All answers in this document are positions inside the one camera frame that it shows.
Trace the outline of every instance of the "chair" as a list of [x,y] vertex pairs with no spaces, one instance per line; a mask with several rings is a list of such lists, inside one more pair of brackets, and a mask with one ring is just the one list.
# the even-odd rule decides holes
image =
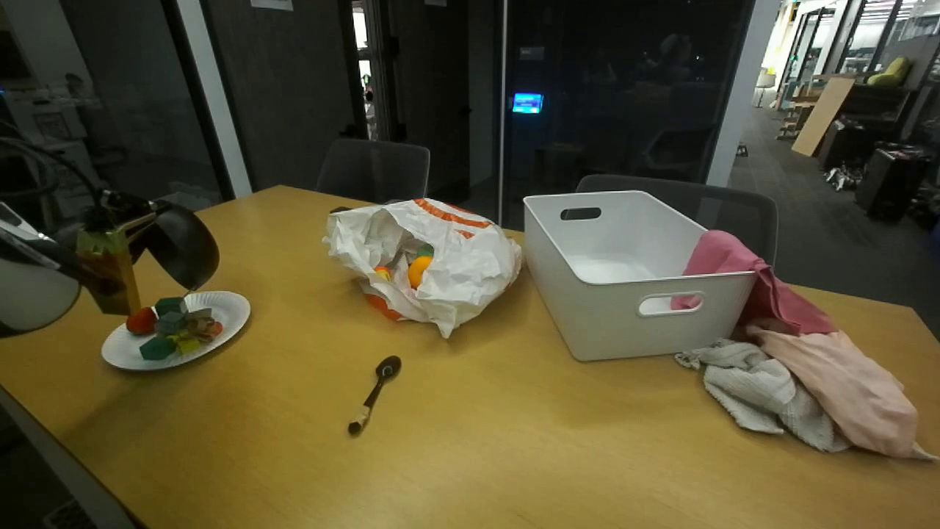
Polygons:
[[701,183],[678,183],[678,180],[650,180],[650,177],[622,177],[622,174],[588,174],[579,183],[579,190],[646,190],[675,212],[693,216],[706,230],[726,230],[738,234],[753,253],[757,253],[766,263],[775,258],[775,203],[738,190],[738,187],[713,187]]
[[425,197],[431,150],[421,144],[337,137],[328,144],[318,174],[318,190],[355,200]]
[[718,130],[718,100],[718,84],[712,81],[673,84],[671,105],[640,147],[634,169],[650,177],[697,180]]

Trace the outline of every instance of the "pink towel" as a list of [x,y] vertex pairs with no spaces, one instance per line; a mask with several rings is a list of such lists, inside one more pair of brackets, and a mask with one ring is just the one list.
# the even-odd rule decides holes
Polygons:
[[738,325],[819,399],[850,444],[892,459],[933,459],[917,444],[917,408],[881,365],[867,359],[814,302],[778,281],[770,263],[735,234],[706,233],[684,274],[719,271],[757,274]]
[[834,331],[826,315],[801,300],[792,287],[778,281],[765,258],[742,247],[731,233],[712,230],[698,237],[684,277],[723,274],[723,271],[753,271],[754,291],[745,300],[738,325],[754,319],[778,319],[788,331]]
[[864,356],[845,331],[784,334],[750,325],[760,349],[819,399],[850,444],[892,459],[933,459],[917,444],[917,408],[881,365]]

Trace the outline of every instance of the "towel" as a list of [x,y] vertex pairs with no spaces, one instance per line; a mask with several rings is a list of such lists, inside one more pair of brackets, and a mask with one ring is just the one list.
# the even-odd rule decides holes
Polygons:
[[719,340],[682,349],[675,360],[697,371],[706,368],[706,391],[738,427],[765,434],[792,432],[822,453],[850,449],[819,402],[760,347],[750,340]]
[[938,462],[917,444],[920,415],[903,385],[814,302],[775,280],[765,258],[735,234],[713,230],[701,234],[684,274],[718,271],[757,274],[738,325],[817,396],[851,447],[892,459]]
[[845,331],[784,334],[765,325],[745,331],[801,380],[850,444],[892,459],[938,462],[917,444],[920,415],[903,381],[864,356]]
[[738,325],[750,325],[754,319],[775,319],[788,331],[807,334],[807,331],[834,331],[828,318],[788,287],[770,263],[742,247],[731,233],[712,230],[698,237],[684,277],[697,274],[723,274],[723,271],[753,271],[754,287],[741,311]]

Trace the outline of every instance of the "white plate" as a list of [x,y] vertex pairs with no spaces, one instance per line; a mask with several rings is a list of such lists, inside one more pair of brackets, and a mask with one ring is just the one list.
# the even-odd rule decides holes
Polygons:
[[99,356],[118,371],[170,371],[170,368],[198,360],[215,352],[217,347],[223,347],[225,340],[231,340],[246,322],[246,318],[252,315],[252,305],[234,291],[198,291],[186,297],[186,305],[192,311],[211,308],[211,318],[223,322],[223,331],[211,343],[195,352],[151,360],[142,356],[142,343],[146,343],[151,334],[137,338],[120,322],[118,330],[111,330],[111,334],[99,347]]

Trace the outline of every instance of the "blue light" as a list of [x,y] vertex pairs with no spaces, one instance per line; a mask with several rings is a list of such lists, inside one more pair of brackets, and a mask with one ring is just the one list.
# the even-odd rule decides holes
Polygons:
[[512,93],[512,111],[515,114],[541,114],[544,93],[521,92]]

